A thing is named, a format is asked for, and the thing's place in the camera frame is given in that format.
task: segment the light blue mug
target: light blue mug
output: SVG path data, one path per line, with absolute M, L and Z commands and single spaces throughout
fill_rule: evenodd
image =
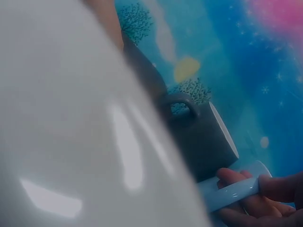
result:
M 244 166 L 241 169 L 249 171 L 253 177 L 223 189 L 217 188 L 219 180 L 217 177 L 198 183 L 199 191 L 204 198 L 208 212 L 219 210 L 248 196 L 257 194 L 259 192 L 258 177 L 264 174 L 271 176 L 267 167 L 260 161 L 255 161 L 253 164 Z

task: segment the white ceramic object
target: white ceramic object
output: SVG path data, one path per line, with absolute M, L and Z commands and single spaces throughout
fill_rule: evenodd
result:
M 150 102 L 75 0 L 0 1 L 1 222 L 207 227 Z

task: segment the finger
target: finger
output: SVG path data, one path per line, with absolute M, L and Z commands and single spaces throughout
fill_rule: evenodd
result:
M 244 175 L 237 173 L 233 170 L 222 168 L 217 172 L 218 178 L 228 184 L 236 183 L 247 179 Z M 263 196 L 252 195 L 241 201 L 241 205 L 252 216 L 259 218 L 262 216 L 275 216 L 281 217 L 281 213 L 268 204 Z
M 277 210 L 282 214 L 283 217 L 288 217 L 296 212 L 296 209 L 292 206 L 282 204 L 280 202 L 272 201 L 266 198 L 266 201 L 273 207 L 277 208 Z
M 257 222 L 256 218 L 230 208 L 223 208 L 218 211 L 218 214 L 221 220 L 229 227 L 252 227 Z
M 297 209 L 303 208 L 303 172 L 282 178 L 259 177 L 263 195 L 274 201 L 295 202 Z
M 261 217 L 259 219 L 240 214 L 232 209 L 223 208 L 220 211 L 221 220 L 228 227 L 301 227 L 303 226 L 303 209 L 288 218 Z
M 226 187 L 227 185 L 224 184 L 220 180 L 220 181 L 217 182 L 217 186 L 218 186 L 218 189 L 222 189 L 222 188 Z M 233 210 L 235 210 L 239 213 L 246 214 L 245 210 L 243 209 L 243 207 L 241 207 L 241 205 L 238 202 L 235 202 L 235 203 L 229 205 L 228 208 L 233 209 Z
M 252 178 L 253 177 L 253 175 L 250 172 L 248 172 L 247 170 L 242 170 L 240 173 L 243 176 L 245 176 L 246 178 Z
M 247 170 L 242 170 L 240 173 L 247 178 L 253 177 L 253 175 L 250 172 L 248 172 Z M 265 198 L 265 200 L 271 206 L 275 207 L 282 214 L 283 217 L 288 217 L 288 216 L 292 215 L 293 213 L 295 213 L 295 211 L 296 211 L 296 209 L 293 208 L 292 206 L 288 206 L 288 205 L 285 205 L 285 204 L 282 204 L 282 203 L 279 203 L 276 201 L 272 201 L 268 198 Z

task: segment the gray mug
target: gray mug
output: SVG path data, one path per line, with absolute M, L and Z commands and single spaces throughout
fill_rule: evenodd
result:
M 176 93 L 164 97 L 160 106 L 177 103 L 185 104 L 188 111 L 166 119 L 166 124 L 197 182 L 238 160 L 236 146 L 211 102 L 196 105 L 189 95 Z

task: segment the yellow spot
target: yellow spot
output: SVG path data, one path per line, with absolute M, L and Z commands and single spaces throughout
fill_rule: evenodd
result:
M 182 59 L 175 67 L 175 81 L 177 83 L 181 83 L 182 81 L 190 78 L 200 69 L 200 67 L 201 64 L 191 57 Z
M 269 146 L 269 139 L 268 139 L 267 136 L 261 138 L 260 145 L 264 149 L 268 148 L 268 146 Z

